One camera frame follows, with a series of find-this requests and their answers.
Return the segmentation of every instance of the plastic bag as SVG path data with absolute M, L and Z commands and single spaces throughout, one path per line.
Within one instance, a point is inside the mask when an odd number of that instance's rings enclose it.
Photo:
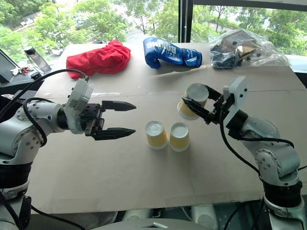
M 211 65 L 215 69 L 237 66 L 289 66 L 285 55 L 277 52 L 266 36 L 236 29 L 209 37 Z

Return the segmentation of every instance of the upside-down paper cup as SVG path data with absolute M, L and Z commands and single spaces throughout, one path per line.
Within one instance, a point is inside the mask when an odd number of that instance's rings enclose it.
M 159 121 L 150 121 L 146 125 L 147 144 L 154 150 L 163 149 L 168 142 L 164 126 Z
M 169 135 L 169 146 L 176 152 L 182 152 L 189 147 L 189 127 L 184 123 L 174 123 Z
M 191 84 L 183 96 L 193 99 L 198 102 L 202 107 L 206 105 L 207 99 L 209 97 L 209 91 L 205 85 L 202 84 Z M 198 115 L 193 113 L 182 99 L 180 99 L 177 110 L 184 119 L 186 120 L 196 120 L 199 118 Z

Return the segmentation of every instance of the table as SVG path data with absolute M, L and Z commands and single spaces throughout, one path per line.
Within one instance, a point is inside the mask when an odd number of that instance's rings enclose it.
M 101 44 L 69 45 L 55 69 L 65 68 L 66 57 L 102 47 Z M 184 120 L 177 103 L 185 88 L 200 82 L 222 91 L 233 77 L 246 76 L 248 98 L 243 110 L 273 122 L 281 137 L 294 142 L 302 165 L 307 164 L 307 91 L 289 67 L 252 67 L 216 71 L 208 66 L 206 43 L 180 44 L 203 53 L 198 69 L 163 62 L 158 70 L 144 61 L 142 43 L 126 44 L 131 49 L 127 68 L 115 75 L 95 74 L 90 102 L 120 100 L 137 109 L 104 113 L 107 127 L 136 129 L 118 140 L 94 141 L 69 131 L 48 136 L 33 163 L 29 195 L 33 204 L 50 213 L 82 213 L 173 207 L 259 199 L 263 187 L 258 176 L 240 162 L 224 145 L 219 127 L 201 119 Z M 38 97 L 65 103 L 76 81 L 67 73 L 45 80 Z M 145 125 L 161 121 L 169 132 L 174 122 L 190 129 L 190 147 L 182 153 L 169 147 L 150 149 Z M 254 162 L 241 142 L 228 138 L 247 160 Z M 300 172 L 303 184 L 307 171 Z M 304 185 L 303 194 L 307 194 Z

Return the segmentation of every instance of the black cable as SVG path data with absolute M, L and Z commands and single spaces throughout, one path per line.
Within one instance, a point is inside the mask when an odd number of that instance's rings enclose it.
M 13 98 L 13 100 L 11 100 L 1 111 L 0 111 L 0 120 L 3 117 L 3 115 L 12 107 L 12 105 L 25 93 L 27 92 L 30 88 L 32 88 L 34 85 L 38 84 L 40 81 L 46 79 L 47 77 L 50 77 L 52 75 L 58 74 L 58 73 L 62 73 L 62 72 L 75 72 L 75 73 L 80 73 L 83 78 L 85 78 L 85 80 L 88 80 L 88 77 L 86 76 L 85 73 L 76 70 L 76 69 L 59 69 L 56 70 L 54 72 L 48 73 L 38 79 L 36 79 L 34 82 L 28 84 L 19 94 L 17 94 L 17 96 L 15 98 Z
M 28 110 L 28 103 L 33 101 L 33 100 L 38 100 L 38 101 L 45 101 L 45 102 L 51 102 L 50 100 L 44 99 L 44 98 L 40 98 L 40 97 L 32 97 L 32 98 L 28 98 L 24 101 L 23 103 L 23 108 L 24 108 L 24 113 L 27 116 L 27 118 L 29 119 L 29 121 L 35 126 L 35 128 L 37 128 L 37 130 L 39 131 L 40 135 L 42 135 L 42 139 L 43 141 L 41 142 L 41 147 L 43 147 L 44 145 L 46 145 L 47 143 L 47 135 L 45 134 L 44 130 L 41 128 L 41 126 L 39 126 L 39 124 L 35 121 L 35 119 L 31 116 L 30 111 Z
M 248 204 L 257 203 L 257 202 L 259 202 L 259 200 L 251 200 L 251 201 L 247 201 L 247 202 L 245 202 L 245 203 L 241 203 L 241 204 L 233 211 L 233 213 L 229 216 L 227 222 L 225 223 L 225 226 L 224 226 L 223 230 L 227 230 L 228 225 L 229 225 L 231 219 L 234 217 L 234 215 L 235 215 L 241 208 L 245 207 L 245 206 L 248 205 Z
M 307 168 L 307 165 L 305 165 L 305 166 L 303 166 L 303 167 L 298 168 L 298 170 L 300 171 L 300 170 L 305 169 L 305 168 Z
M 257 215 L 257 217 L 256 217 L 256 219 L 255 219 L 253 225 L 251 226 L 251 230 L 253 230 L 254 227 L 256 227 L 256 225 L 257 225 L 257 223 L 258 223 L 258 220 L 259 220 L 259 218 L 260 218 L 260 216 L 261 216 L 261 214 L 262 214 L 262 212 L 263 212 L 264 205 L 265 205 L 265 204 L 264 204 L 264 198 L 262 198 L 262 200 L 261 200 L 261 205 L 260 205 L 260 212 L 259 212 L 259 214 Z
M 228 143 L 227 141 L 227 138 L 225 136 L 225 132 L 224 132 L 224 115 L 225 115 L 225 112 L 224 110 L 222 109 L 221 110 L 221 113 L 220 113 L 220 131 L 221 131 L 221 135 L 222 135 L 222 138 L 223 138 L 223 141 L 225 143 L 225 145 L 228 147 L 228 149 L 236 156 L 239 158 L 239 160 L 241 160 L 244 164 L 246 164 L 247 166 L 249 166 L 250 168 L 252 168 L 257 174 L 259 174 L 259 170 L 254 166 L 252 165 L 251 163 L 249 163 L 247 160 L 245 160 L 243 157 L 241 157 L 231 146 L 230 144 Z
M 19 230 L 24 230 L 23 224 L 21 223 L 18 215 L 16 214 L 16 212 L 14 211 L 14 209 L 11 207 L 11 205 L 9 204 L 9 202 L 5 199 L 4 195 L 0 192 L 0 202 L 4 205 L 4 207 L 6 208 L 6 210 L 8 210 L 9 214 L 11 215 L 11 217 L 13 218 L 13 220 L 15 221 L 15 224 L 17 226 L 17 228 Z
M 58 220 L 58 221 L 62 221 L 62 222 L 64 222 L 64 223 L 73 225 L 73 226 L 75 226 L 75 227 L 77 227 L 77 228 L 79 228 L 79 229 L 81 229 L 81 230 L 85 230 L 85 228 L 82 227 L 82 226 L 79 225 L 79 224 L 76 224 L 76 223 L 74 223 L 74 222 L 71 222 L 71 221 L 69 221 L 69 220 L 66 220 L 66 219 L 63 219 L 63 218 L 60 218 L 60 217 L 53 216 L 53 215 L 48 214 L 48 213 L 45 213 L 45 212 L 43 212 L 43 211 L 40 211 L 40 210 L 38 210 L 36 207 L 34 207 L 33 205 L 31 205 L 31 209 L 32 209 L 33 211 L 37 212 L 38 214 L 43 215 L 43 216 L 45 216 L 45 217 L 49 217 L 49 218 L 52 218 L 52 219 L 56 219 L 56 220 Z
M 291 141 L 285 140 L 285 139 L 278 139 L 278 138 L 240 138 L 240 140 L 244 140 L 244 141 L 276 141 L 276 142 L 286 143 L 288 145 L 291 145 L 294 148 L 294 144 Z

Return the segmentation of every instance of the blue boxing glove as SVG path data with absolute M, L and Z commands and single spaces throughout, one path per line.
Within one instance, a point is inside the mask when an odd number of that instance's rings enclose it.
M 189 67 L 201 66 L 201 52 L 195 49 L 181 49 L 165 40 L 149 37 L 143 41 L 145 61 L 153 69 L 160 67 L 158 59 Z

